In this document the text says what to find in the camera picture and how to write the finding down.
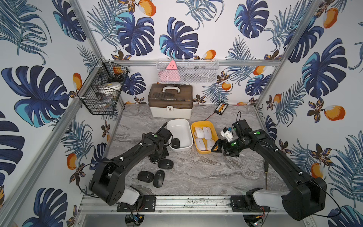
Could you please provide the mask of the black mouse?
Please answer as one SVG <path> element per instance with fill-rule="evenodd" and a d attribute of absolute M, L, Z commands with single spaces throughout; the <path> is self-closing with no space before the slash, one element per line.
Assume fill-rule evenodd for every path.
<path fill-rule="evenodd" d="M 158 162 L 158 167 L 160 169 L 172 169 L 174 167 L 174 162 L 169 159 L 162 159 Z"/>
<path fill-rule="evenodd" d="M 163 170 L 158 170 L 154 175 L 153 186 L 155 188 L 162 187 L 164 183 L 164 178 L 165 178 L 165 172 Z"/>
<path fill-rule="evenodd" d="M 181 147 L 180 140 L 178 138 L 173 138 L 172 143 L 171 143 L 171 147 L 173 149 L 179 149 Z"/>
<path fill-rule="evenodd" d="M 142 182 L 150 183 L 154 181 L 154 174 L 149 171 L 140 171 L 137 179 Z"/>

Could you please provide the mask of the white mouse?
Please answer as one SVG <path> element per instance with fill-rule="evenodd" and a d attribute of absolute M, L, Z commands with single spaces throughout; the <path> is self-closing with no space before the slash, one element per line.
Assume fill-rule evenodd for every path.
<path fill-rule="evenodd" d="M 198 150 L 206 151 L 206 147 L 205 147 L 203 139 L 196 138 L 195 139 L 195 144 L 196 144 L 196 147 L 197 147 Z"/>
<path fill-rule="evenodd" d="M 194 128 L 194 135 L 198 139 L 203 139 L 204 138 L 204 130 L 203 130 L 203 128 L 195 127 Z"/>
<path fill-rule="evenodd" d="M 203 127 L 203 133 L 206 140 L 212 139 L 212 131 L 210 127 Z"/>
<path fill-rule="evenodd" d="M 214 145 L 215 145 L 215 141 L 213 139 L 209 139 L 207 140 L 207 150 L 212 150 Z"/>

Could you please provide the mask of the white storage tray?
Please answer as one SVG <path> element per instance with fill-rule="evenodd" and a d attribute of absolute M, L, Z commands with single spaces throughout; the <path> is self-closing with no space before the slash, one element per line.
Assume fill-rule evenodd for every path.
<path fill-rule="evenodd" d="M 167 130 L 171 132 L 174 139 L 179 139 L 180 147 L 174 148 L 172 145 L 168 147 L 172 152 L 183 152 L 189 150 L 194 143 L 191 127 L 186 119 L 174 119 L 167 123 Z"/>

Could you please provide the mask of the yellow storage tray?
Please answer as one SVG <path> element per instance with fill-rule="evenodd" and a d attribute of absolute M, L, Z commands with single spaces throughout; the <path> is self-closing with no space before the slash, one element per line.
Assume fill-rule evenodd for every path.
<path fill-rule="evenodd" d="M 200 128 L 203 128 L 203 127 L 210 127 L 211 128 L 211 131 L 212 131 L 212 139 L 216 142 L 218 140 L 218 135 L 215 131 L 215 128 L 214 128 L 214 125 L 212 122 L 210 121 L 198 121 L 198 122 L 194 122 L 192 123 L 191 125 L 191 130 L 192 130 L 192 136 L 193 136 L 193 139 L 194 139 L 194 144 L 195 144 L 195 135 L 194 135 L 194 128 L 195 127 L 200 127 Z M 207 140 L 205 138 L 203 138 L 203 141 L 204 141 L 204 144 L 205 144 L 205 147 L 206 147 L 206 151 L 200 151 L 198 150 L 197 148 L 197 152 L 199 154 L 209 154 L 211 153 L 210 150 L 207 150 Z"/>

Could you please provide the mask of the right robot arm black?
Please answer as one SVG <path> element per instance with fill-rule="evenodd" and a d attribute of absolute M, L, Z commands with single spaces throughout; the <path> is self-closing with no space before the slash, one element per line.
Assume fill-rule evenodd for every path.
<path fill-rule="evenodd" d="M 324 210 L 327 184 L 322 178 L 314 178 L 299 168 L 280 150 L 268 133 L 252 130 L 245 120 L 237 121 L 231 129 L 224 128 L 224 139 L 218 139 L 211 152 L 237 158 L 245 149 L 261 155 L 286 184 L 287 192 L 252 189 L 246 193 L 260 207 L 284 210 L 300 221 Z"/>

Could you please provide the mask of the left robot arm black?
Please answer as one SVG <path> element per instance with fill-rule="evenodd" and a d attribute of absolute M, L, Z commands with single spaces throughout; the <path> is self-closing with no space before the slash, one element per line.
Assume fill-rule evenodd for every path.
<path fill-rule="evenodd" d="M 172 133 L 162 127 L 156 133 L 143 134 L 137 145 L 120 156 L 102 159 L 89 183 L 90 191 L 110 206 L 116 203 L 136 204 L 141 193 L 125 185 L 127 174 L 146 157 L 151 163 L 166 158 L 172 137 Z"/>

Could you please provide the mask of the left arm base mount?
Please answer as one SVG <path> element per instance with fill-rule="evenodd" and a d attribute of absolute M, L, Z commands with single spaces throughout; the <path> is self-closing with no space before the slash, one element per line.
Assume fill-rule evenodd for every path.
<path fill-rule="evenodd" d="M 135 204 L 118 203 L 117 212 L 155 212 L 157 198 L 151 195 L 140 196 Z"/>

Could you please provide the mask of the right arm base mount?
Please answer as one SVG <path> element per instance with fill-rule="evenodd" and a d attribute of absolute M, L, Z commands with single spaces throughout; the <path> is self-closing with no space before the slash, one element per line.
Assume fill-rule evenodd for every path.
<path fill-rule="evenodd" d="M 262 190 L 262 188 L 255 188 L 246 192 L 245 195 L 235 195 L 230 198 L 230 207 L 233 212 L 270 212 L 270 207 L 260 206 L 253 198 L 253 193 Z"/>

